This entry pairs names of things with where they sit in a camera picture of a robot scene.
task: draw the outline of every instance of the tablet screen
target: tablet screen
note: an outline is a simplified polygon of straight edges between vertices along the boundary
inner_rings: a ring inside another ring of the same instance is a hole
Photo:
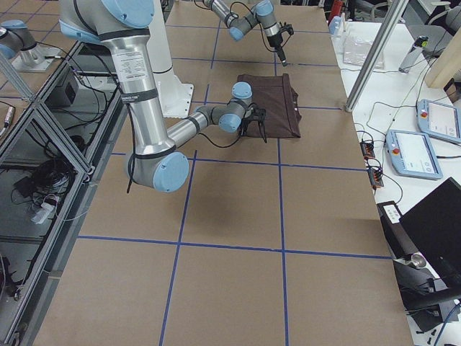
[[[435,173],[429,148],[422,135],[412,133],[396,133],[400,154],[407,171]]]
[[[459,138],[455,109],[429,102],[429,130]]]

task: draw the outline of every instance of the red object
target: red object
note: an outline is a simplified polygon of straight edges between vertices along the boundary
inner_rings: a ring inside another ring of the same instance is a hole
[[[339,16],[341,13],[341,9],[343,8],[343,1],[341,0],[334,0],[333,5],[331,6],[331,12],[330,12],[330,17],[328,17],[328,25],[330,25],[331,20],[335,16]]]

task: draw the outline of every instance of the white table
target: white table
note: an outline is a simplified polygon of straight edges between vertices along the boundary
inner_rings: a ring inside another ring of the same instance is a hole
[[[349,35],[360,37],[364,40],[373,40],[380,27],[380,23],[350,22],[348,25],[349,28],[347,32]],[[429,67],[422,56],[416,61],[421,62],[415,65],[408,74],[402,74],[400,72],[386,74],[380,73],[383,71],[397,71],[412,43],[413,38],[406,29],[405,25],[397,25],[383,51],[385,62],[384,69],[375,69],[375,72],[368,81],[365,91],[360,97],[360,100],[352,113],[354,122],[357,124],[356,129],[363,130],[363,125],[364,130],[371,133],[375,140],[384,139],[382,134],[366,125],[375,102],[384,102],[396,107],[401,105],[415,105],[421,88],[419,99],[441,99],[439,100],[441,103],[448,105],[452,104],[442,89],[430,89],[425,83],[421,84],[421,81],[424,79],[425,71],[427,71],[427,68]],[[336,53],[336,58],[338,60],[339,67],[342,70],[341,76],[344,88],[346,93],[349,95],[359,74],[358,70],[360,67],[343,63],[342,53]],[[344,68],[357,71],[347,71],[344,70]],[[375,110],[372,113],[369,124],[383,133],[386,133],[389,127],[398,130],[419,131],[416,122],[416,109],[410,107],[403,107],[397,110],[384,105],[375,105]],[[461,147],[456,147],[453,144],[438,141],[433,138],[431,139],[431,142],[437,155],[461,155]],[[442,168],[444,175],[441,180],[432,181],[427,179],[401,177],[395,173],[395,170],[392,168],[390,163],[388,153],[383,150],[382,146],[383,142],[375,143],[376,157],[383,164],[384,173],[395,179],[403,188],[403,198],[398,204],[402,213],[406,213],[433,189],[445,181],[446,178],[454,177],[458,182],[461,182],[461,159],[439,160],[440,167]],[[384,184],[385,186],[378,189],[375,194],[376,203],[389,200],[397,201],[400,198],[400,189],[398,186],[386,177],[384,177]],[[418,327],[414,323],[413,319],[409,318],[408,323],[412,329],[415,345],[426,345],[426,342],[431,335],[429,335],[429,333],[416,334],[415,331],[418,330]],[[460,340],[461,322],[449,323],[445,328],[444,334],[442,335],[438,345],[443,345],[444,342],[451,342],[458,345]]]

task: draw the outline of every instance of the metal pole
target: metal pole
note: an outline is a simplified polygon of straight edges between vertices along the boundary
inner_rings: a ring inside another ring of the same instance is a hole
[[[375,41],[370,48],[370,52],[365,59],[363,67],[359,72],[359,76],[357,77],[349,98],[347,99],[347,112],[351,112],[359,101],[360,95],[367,85],[368,79],[372,75],[376,61],[381,54],[382,49],[385,47],[386,42],[389,40],[395,25],[397,24],[400,17],[402,17],[403,11],[405,10],[407,4],[408,0],[394,0],[392,5],[390,5],[388,13],[384,18],[384,22],[381,25],[380,31],[378,31],[376,35]]]
[[[13,84],[13,87],[21,94],[22,98],[32,102],[34,93],[16,72],[13,65],[0,53],[0,71],[3,72],[6,79]]]

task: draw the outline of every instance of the sticker label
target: sticker label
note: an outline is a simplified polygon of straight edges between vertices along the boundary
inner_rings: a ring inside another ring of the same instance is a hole
[[[384,211],[388,215],[390,222],[398,223],[400,220],[400,214],[398,213],[397,209],[394,205],[385,205]]]
[[[146,61],[141,52],[133,51],[112,56],[121,82],[137,81],[148,78]]]

